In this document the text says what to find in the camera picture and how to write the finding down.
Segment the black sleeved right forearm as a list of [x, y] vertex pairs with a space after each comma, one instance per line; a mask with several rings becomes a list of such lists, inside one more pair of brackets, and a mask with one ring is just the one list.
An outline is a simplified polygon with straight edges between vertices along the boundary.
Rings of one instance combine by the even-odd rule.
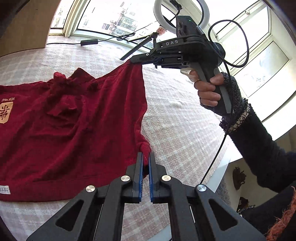
[[280, 148], [267, 132], [247, 99], [241, 96], [233, 76], [222, 72], [233, 101], [233, 117], [222, 116], [220, 126], [243, 156], [259, 186], [280, 193], [295, 185], [295, 153]]

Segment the person's right hand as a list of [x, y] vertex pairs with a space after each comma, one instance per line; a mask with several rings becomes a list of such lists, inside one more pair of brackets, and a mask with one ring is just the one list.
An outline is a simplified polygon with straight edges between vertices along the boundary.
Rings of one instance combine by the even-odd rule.
[[215, 107], [218, 105], [221, 95], [215, 92], [217, 86], [224, 84], [224, 76], [222, 73], [216, 74], [210, 79], [210, 82], [202, 81], [198, 72], [191, 68], [181, 69], [181, 73], [194, 83], [195, 89], [198, 91], [198, 97], [202, 105]]

